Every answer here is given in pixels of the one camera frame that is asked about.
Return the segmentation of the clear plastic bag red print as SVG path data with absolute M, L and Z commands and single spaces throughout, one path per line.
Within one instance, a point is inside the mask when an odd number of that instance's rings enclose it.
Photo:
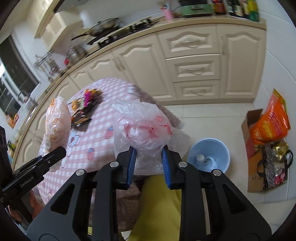
M 169 150 L 184 157 L 189 150 L 190 136 L 172 126 L 172 121 L 157 105 L 140 100 L 118 100 L 111 104 L 113 119 L 113 148 L 115 156 L 133 147 L 137 151 L 134 174 L 151 176 L 163 174 L 161 151 Z

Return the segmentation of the clear plastic bag orange contents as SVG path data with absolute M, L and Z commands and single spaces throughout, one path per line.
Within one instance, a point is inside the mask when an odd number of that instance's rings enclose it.
M 71 116 L 67 102 L 61 96 L 52 99 L 45 115 L 45 133 L 39 149 L 39 155 L 46 156 L 55 149 L 60 149 L 59 161 L 49 168 L 51 173 L 62 166 L 71 129 Z

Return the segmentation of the white bottle in bin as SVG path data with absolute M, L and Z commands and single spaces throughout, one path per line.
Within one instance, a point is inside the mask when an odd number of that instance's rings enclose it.
M 197 154 L 196 162 L 198 165 L 204 165 L 206 163 L 206 158 L 203 154 Z

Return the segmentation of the yellow trousers leg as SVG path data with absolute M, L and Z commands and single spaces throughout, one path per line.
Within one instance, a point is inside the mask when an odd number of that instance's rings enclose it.
M 179 240 L 181 190 L 170 190 L 163 175 L 149 176 L 143 185 L 138 218 L 129 240 Z

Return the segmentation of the black snack wrapper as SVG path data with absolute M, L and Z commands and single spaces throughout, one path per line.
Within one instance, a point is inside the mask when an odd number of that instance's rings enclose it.
M 73 114 L 71 114 L 71 127 L 77 128 L 85 123 L 91 121 L 91 118 L 88 117 L 83 110 L 78 109 Z

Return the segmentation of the cardboard box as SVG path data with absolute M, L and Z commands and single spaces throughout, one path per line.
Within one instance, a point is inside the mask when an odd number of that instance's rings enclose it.
M 248 192 L 262 192 L 263 178 L 257 174 L 257 164 L 262 160 L 261 146 L 255 146 L 249 129 L 259 120 L 263 109 L 250 110 L 241 125 L 248 159 Z

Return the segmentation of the magenta candy wrapper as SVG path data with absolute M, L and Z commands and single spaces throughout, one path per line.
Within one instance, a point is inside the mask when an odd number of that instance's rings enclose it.
M 87 107 L 89 102 L 92 101 L 92 92 L 90 90 L 86 90 L 84 93 L 84 107 Z

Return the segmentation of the dark patterned shopping bag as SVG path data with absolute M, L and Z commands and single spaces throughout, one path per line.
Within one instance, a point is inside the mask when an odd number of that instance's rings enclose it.
M 261 146 L 262 160 L 257 164 L 257 174 L 263 178 L 263 190 L 271 190 L 287 180 L 293 162 L 293 152 L 288 143 L 280 141 Z

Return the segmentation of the orange snack bag on floor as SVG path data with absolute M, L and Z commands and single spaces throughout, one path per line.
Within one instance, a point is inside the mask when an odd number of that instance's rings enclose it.
M 249 129 L 251 139 L 255 146 L 265 145 L 283 139 L 290 129 L 285 99 L 273 89 L 264 114 Z

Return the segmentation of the steel pot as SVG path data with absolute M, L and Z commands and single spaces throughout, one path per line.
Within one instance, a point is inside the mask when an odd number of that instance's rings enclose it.
M 87 52 L 81 45 L 72 46 L 66 53 L 67 59 L 71 64 L 76 64 L 87 55 Z

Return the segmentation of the black gas stove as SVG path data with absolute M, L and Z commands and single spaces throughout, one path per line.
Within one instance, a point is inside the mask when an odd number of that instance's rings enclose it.
M 89 46 L 97 45 L 99 48 L 103 48 L 117 40 L 120 40 L 131 34 L 140 32 L 142 30 L 145 30 L 154 26 L 156 23 L 160 21 L 160 19 L 161 17 L 155 18 L 155 19 L 147 18 L 147 19 L 139 20 L 138 22 L 131 23 L 122 28 L 118 28 L 103 37 L 97 37 L 89 41 L 87 45 Z

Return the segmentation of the steel frying pan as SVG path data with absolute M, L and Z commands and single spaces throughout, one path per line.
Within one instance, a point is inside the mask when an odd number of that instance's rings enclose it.
M 107 20 L 99 21 L 94 26 L 92 26 L 89 30 L 85 30 L 82 34 L 73 37 L 71 40 L 73 41 L 75 39 L 88 36 L 88 35 L 92 37 L 97 37 L 101 33 L 109 29 L 112 29 L 116 25 L 117 21 L 118 21 L 118 18 L 109 18 Z

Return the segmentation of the pink utensil cup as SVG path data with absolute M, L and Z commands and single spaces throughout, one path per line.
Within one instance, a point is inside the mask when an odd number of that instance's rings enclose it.
M 161 10 L 165 15 L 166 20 L 172 20 L 174 18 L 173 13 L 171 12 L 171 9 L 170 9 L 170 4 L 168 3 L 162 4 Z

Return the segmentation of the green electric grill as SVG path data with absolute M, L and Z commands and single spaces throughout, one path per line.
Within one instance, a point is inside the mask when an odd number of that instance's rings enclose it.
M 211 16 L 214 14 L 213 7 L 208 0 L 181 0 L 180 13 L 183 17 Z

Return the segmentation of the bottles on counter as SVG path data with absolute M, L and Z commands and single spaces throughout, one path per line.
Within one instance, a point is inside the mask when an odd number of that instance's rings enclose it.
M 230 15 L 238 18 L 245 18 L 253 22 L 260 21 L 257 1 L 213 0 L 210 2 L 217 15 Z

